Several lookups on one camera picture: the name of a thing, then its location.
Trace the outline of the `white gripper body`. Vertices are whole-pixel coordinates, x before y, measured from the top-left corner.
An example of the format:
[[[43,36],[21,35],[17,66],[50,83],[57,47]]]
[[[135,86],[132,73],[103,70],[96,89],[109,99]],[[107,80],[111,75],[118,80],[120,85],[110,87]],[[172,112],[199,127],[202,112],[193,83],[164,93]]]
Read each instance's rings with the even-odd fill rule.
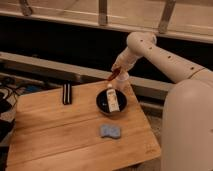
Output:
[[[120,68],[123,71],[129,71],[136,63],[136,56],[128,49],[121,52],[116,58],[111,70]]]

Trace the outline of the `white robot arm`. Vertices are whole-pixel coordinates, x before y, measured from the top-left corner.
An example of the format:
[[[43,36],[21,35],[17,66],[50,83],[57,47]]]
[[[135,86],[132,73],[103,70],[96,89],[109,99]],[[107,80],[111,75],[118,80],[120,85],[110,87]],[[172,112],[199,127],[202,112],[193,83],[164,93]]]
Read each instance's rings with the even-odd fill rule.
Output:
[[[150,32],[132,32],[112,68],[146,58],[170,80],[163,108],[161,171],[213,171],[213,71],[157,46]]]

